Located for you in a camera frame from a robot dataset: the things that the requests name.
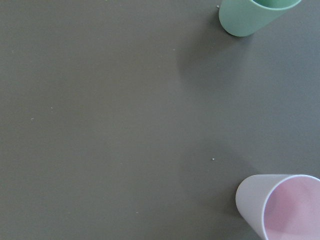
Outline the green plastic cup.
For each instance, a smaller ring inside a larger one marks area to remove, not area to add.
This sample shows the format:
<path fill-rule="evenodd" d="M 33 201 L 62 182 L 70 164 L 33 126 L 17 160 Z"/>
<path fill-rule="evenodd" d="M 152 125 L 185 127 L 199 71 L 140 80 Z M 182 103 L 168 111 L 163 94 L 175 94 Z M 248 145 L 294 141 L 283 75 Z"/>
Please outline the green plastic cup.
<path fill-rule="evenodd" d="M 218 18 L 222 28 L 236 37 L 247 37 L 265 27 L 300 0 L 222 0 Z"/>

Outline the pink plastic cup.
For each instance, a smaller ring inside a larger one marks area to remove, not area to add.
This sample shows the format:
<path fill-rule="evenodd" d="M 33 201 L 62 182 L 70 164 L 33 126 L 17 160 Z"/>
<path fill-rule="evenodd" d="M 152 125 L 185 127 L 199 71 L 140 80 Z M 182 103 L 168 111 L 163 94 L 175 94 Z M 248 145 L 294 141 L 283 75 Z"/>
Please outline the pink plastic cup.
<path fill-rule="evenodd" d="M 320 180 L 314 176 L 249 176 L 238 186 L 235 203 L 262 240 L 320 238 Z"/>

